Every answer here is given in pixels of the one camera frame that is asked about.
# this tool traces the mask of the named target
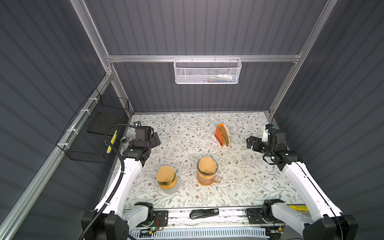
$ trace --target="black handheld tool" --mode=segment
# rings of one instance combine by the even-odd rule
[[[205,218],[218,215],[218,209],[197,209],[192,210],[189,214],[190,219]]]

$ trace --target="stack of coffee filters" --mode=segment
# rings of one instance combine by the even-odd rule
[[[160,167],[156,175],[156,181],[162,189],[173,188],[177,183],[175,170],[170,166]]]
[[[210,157],[202,157],[197,162],[197,180],[203,185],[209,185],[214,182],[218,165]]]

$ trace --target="gray wall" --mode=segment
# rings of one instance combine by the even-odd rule
[[[105,72],[69,1],[0,1],[0,62],[2,222]],[[64,159],[20,231],[66,228],[60,204],[76,196],[79,211],[97,202],[108,171]]]
[[[86,0],[110,55],[299,53],[324,0]],[[243,63],[238,84],[177,85],[172,63],[115,63],[135,112],[268,110],[291,63]]]
[[[278,109],[290,148],[357,219],[356,239],[384,226],[383,19],[383,1],[339,1]]]
[[[176,84],[170,63],[114,63],[135,112],[268,110],[292,63],[243,63],[238,84]]]

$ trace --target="yellow warning label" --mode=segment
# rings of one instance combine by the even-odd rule
[[[289,207],[299,212],[309,212],[306,206],[289,205]]]
[[[111,140],[111,143],[112,143],[112,144],[115,143],[115,140],[116,140],[117,135],[118,135],[118,131],[116,130],[116,131],[115,131],[115,134],[113,135],[112,140]],[[110,146],[108,146],[108,148],[107,148],[107,153],[111,153],[111,150],[112,150],[112,148],[111,148]]]

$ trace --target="floral tablecloth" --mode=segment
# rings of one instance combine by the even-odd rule
[[[261,205],[265,199],[280,198],[302,204],[289,179],[276,166],[266,164],[262,154],[247,148],[246,138],[261,137],[268,123],[264,113],[207,113],[134,115],[159,134],[161,145],[134,181],[125,208],[136,202],[151,202],[155,208]],[[230,146],[221,147],[214,137],[216,126],[224,123],[230,131]],[[134,139],[134,130],[127,132]],[[197,161],[210,156],[218,162],[219,182],[209,186],[197,181]],[[120,163],[115,166],[117,174]],[[175,169],[180,187],[166,194],[156,181],[161,166]]]

